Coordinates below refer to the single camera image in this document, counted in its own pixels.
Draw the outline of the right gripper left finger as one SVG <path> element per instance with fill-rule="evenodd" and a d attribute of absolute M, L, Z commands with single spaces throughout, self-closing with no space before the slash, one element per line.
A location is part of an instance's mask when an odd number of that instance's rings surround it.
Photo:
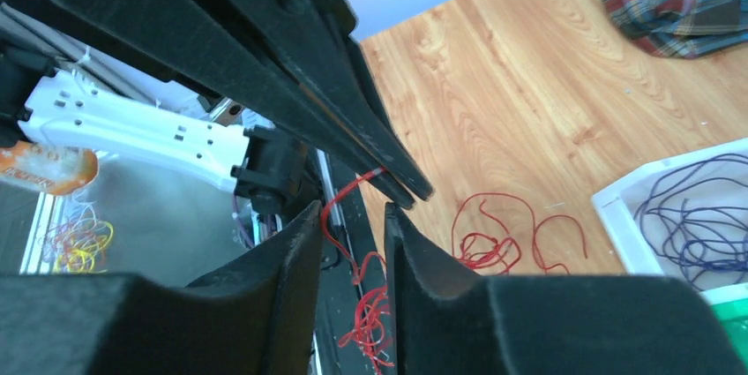
<path fill-rule="evenodd" d="M 4 374 L 304 374 L 321 205 L 181 288 L 136 274 L 5 275 Z"/>

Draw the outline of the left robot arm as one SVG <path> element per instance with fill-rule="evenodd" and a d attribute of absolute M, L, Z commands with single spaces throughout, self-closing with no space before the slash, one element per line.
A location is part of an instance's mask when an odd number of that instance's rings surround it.
<path fill-rule="evenodd" d="M 245 131 L 172 113 L 79 74 L 29 40 L 2 33 L 1 143 L 29 141 L 126 155 L 177 169 L 279 214 L 304 195 L 315 147 L 410 208 L 432 185 L 397 138 L 346 0 L 1 0 L 40 23 L 162 81 L 258 112 Z"/>

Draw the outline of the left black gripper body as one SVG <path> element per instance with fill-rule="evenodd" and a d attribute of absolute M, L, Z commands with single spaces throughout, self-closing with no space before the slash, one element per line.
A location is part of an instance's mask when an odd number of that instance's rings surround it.
<path fill-rule="evenodd" d="M 218 69 L 208 45 L 215 24 L 192 0 L 5 0 L 38 19 L 161 80 L 222 95 L 187 75 Z"/>

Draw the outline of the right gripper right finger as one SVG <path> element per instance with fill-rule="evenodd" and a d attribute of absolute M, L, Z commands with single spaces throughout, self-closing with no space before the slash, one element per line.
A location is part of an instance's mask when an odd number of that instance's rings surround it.
<path fill-rule="evenodd" d="M 652 275 L 480 275 L 385 206 L 399 374 L 744 374 L 714 312 Z"/>

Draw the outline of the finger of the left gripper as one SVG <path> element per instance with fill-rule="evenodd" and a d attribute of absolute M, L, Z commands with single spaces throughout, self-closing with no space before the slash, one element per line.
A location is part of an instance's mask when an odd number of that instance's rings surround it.
<path fill-rule="evenodd" d="M 384 168 L 377 188 L 396 202 L 428 199 L 427 176 L 395 135 L 346 0 L 192 0 L 215 24 L 218 69 L 187 75 L 255 109 L 351 169 Z"/>
<path fill-rule="evenodd" d="M 416 164 L 388 123 L 346 0 L 45 0 L 55 27 L 155 77 L 228 97 L 410 208 Z"/>

